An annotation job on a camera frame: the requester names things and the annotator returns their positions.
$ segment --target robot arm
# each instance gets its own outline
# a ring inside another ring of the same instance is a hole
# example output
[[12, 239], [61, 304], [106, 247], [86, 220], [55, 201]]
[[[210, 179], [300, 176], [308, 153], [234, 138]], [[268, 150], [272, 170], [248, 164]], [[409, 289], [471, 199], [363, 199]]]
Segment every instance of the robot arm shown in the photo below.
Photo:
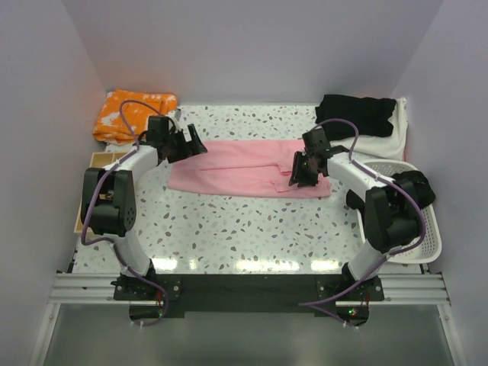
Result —
[[294, 156], [290, 185], [316, 185], [318, 175], [322, 174], [343, 181], [351, 189], [348, 198], [354, 200], [348, 199], [348, 204], [349, 201], [359, 201], [364, 205], [366, 242], [360, 252], [343, 266], [342, 273], [346, 285], [360, 278], [374, 277], [380, 267], [368, 273], [375, 264], [398, 248], [410, 244], [421, 233], [422, 224], [414, 208], [391, 187], [396, 185], [417, 202], [413, 183], [384, 176], [379, 181], [377, 177], [380, 175], [366, 165], [352, 161], [344, 146], [331, 147], [322, 128], [305, 133], [303, 142], [305, 150], [296, 152]]
[[120, 161], [102, 169], [89, 168], [85, 172], [81, 211], [83, 223], [87, 219], [88, 207], [99, 181], [106, 172], [112, 170], [102, 182], [88, 220], [95, 234], [117, 241], [118, 253], [127, 263], [127, 266], [120, 265], [122, 275], [133, 277], [127, 267], [143, 277], [149, 270], [153, 271], [152, 263], [133, 230], [136, 220], [134, 188], [144, 173], [165, 159], [177, 162], [207, 152], [192, 124], [188, 130], [191, 136], [189, 142], [183, 130], [171, 118], [152, 116], [148, 120], [148, 130], [143, 133], [145, 141], [140, 141], [140, 145], [134, 146]]

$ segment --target white cloth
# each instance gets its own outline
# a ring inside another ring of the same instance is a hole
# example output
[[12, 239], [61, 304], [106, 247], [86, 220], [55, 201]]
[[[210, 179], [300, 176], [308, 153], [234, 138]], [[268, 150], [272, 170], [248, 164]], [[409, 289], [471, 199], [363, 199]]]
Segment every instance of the white cloth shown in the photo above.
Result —
[[[354, 151], [369, 155], [379, 156], [385, 159], [403, 160], [403, 152], [406, 142], [406, 99], [396, 100], [396, 107], [388, 121], [393, 125], [393, 132], [389, 137], [359, 136]], [[331, 141], [332, 146], [343, 145], [348, 149], [351, 147], [353, 138], [340, 141]]]

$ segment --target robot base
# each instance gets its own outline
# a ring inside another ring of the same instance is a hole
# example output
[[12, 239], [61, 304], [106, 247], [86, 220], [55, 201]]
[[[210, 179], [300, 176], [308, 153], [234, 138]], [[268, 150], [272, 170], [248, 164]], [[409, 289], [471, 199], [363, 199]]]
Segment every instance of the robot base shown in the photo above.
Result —
[[[169, 296], [168, 318], [183, 318], [191, 312], [226, 313], [310, 313], [298, 303], [317, 301], [337, 294], [345, 278], [341, 274], [155, 274], [151, 268], [146, 276], [165, 288]], [[114, 300], [156, 301], [153, 287], [136, 278], [120, 276]], [[342, 297], [341, 301], [384, 300], [379, 277], [364, 282]], [[323, 309], [338, 314], [342, 319], [368, 319], [367, 307], [337, 307], [335, 302]], [[157, 318], [159, 309], [151, 305], [130, 305], [130, 318]]]

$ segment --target black cloth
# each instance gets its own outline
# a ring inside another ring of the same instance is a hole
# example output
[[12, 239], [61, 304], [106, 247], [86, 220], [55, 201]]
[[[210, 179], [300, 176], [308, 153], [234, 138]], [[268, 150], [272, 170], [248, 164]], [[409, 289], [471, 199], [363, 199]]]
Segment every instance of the black cloth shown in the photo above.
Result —
[[[316, 124], [329, 118], [350, 120], [359, 130], [360, 135], [388, 137], [393, 132], [393, 125], [388, 121], [397, 101], [394, 99], [356, 98], [347, 95], [324, 95], [322, 103], [315, 108]], [[323, 125], [327, 139], [343, 140], [354, 137], [354, 130], [341, 122]]]

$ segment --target glass panel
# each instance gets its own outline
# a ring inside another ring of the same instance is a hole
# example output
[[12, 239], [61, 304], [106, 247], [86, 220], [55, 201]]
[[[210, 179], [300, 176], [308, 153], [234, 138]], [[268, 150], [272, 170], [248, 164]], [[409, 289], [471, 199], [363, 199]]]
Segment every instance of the glass panel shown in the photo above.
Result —
[[45, 365], [451, 365], [436, 306], [372, 307], [359, 332], [313, 314], [188, 313], [142, 331], [127, 306], [63, 306]]

